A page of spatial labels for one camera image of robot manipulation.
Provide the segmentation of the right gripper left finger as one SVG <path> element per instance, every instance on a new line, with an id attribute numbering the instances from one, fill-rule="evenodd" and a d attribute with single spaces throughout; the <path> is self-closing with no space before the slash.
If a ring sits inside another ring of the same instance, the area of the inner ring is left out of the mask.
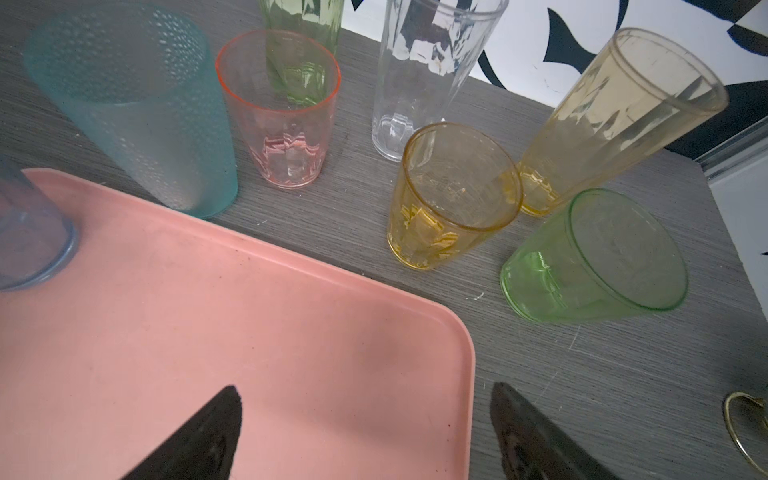
<path id="1" fill-rule="evenodd" d="M 241 396 L 228 385 L 125 477 L 228 480 L 242 418 Z"/>

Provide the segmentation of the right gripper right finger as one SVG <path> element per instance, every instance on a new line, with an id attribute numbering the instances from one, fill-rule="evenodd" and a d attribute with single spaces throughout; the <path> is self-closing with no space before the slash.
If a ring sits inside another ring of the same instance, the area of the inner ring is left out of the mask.
<path id="1" fill-rule="evenodd" d="M 493 385 L 490 418 L 508 479 L 615 479 L 523 395 Z"/>

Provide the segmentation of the pink plastic tray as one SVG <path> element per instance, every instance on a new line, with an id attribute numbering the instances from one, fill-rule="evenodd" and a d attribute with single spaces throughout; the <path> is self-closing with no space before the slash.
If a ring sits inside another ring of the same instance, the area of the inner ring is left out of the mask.
<path id="1" fill-rule="evenodd" d="M 118 479 L 226 386 L 235 479 L 464 479 L 475 350 L 447 307 L 47 168 L 79 249 L 1 297 L 1 475 Z"/>

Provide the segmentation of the blue-grey tall glass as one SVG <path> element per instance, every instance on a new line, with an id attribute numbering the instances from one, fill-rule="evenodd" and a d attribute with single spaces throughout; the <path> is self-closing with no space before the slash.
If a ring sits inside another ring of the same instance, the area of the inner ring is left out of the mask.
<path id="1" fill-rule="evenodd" d="M 1 290 L 41 284 L 76 255 L 75 223 L 14 164 L 1 161 Z"/>

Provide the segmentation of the tall light green glass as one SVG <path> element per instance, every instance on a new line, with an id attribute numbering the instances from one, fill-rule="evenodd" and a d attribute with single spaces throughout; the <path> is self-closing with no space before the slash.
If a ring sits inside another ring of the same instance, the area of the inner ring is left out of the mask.
<path id="1" fill-rule="evenodd" d="M 275 92 L 295 108 L 321 102 L 326 68 L 314 58 L 315 41 L 337 51 L 344 12 L 342 0 L 270 1 L 259 3 L 267 35 L 267 77 Z"/>

